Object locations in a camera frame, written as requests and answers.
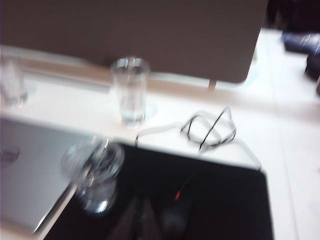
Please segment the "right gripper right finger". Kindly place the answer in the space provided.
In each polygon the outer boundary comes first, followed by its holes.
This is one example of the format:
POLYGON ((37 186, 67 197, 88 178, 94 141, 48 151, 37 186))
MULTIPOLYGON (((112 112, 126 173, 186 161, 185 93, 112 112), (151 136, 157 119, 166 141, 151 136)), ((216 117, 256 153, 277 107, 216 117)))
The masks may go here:
POLYGON ((141 217, 141 239, 162 240, 163 236, 159 227, 157 217, 149 199, 144 199, 141 217))

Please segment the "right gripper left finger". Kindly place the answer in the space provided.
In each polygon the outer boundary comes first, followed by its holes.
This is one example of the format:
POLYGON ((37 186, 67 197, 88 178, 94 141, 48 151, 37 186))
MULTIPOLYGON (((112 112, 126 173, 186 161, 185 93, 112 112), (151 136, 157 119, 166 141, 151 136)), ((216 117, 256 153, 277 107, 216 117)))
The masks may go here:
POLYGON ((139 215, 141 211, 141 201, 134 197, 122 214, 117 226, 118 240, 136 240, 139 215))

